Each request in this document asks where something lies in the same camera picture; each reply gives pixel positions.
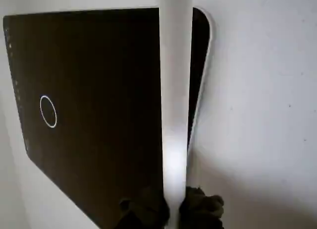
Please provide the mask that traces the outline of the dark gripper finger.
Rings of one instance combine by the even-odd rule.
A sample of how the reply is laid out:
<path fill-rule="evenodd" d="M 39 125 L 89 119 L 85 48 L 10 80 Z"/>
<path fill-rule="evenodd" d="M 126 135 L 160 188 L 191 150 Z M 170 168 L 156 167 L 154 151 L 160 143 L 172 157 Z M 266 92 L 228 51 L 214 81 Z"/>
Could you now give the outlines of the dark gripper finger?
<path fill-rule="evenodd" d="M 207 196 L 199 187 L 186 187 L 180 213 L 180 229 L 222 229 L 224 200 L 219 195 Z"/>
<path fill-rule="evenodd" d="M 136 197 L 121 200 L 119 207 L 119 229 L 162 229 L 170 218 L 162 189 L 144 188 Z"/>

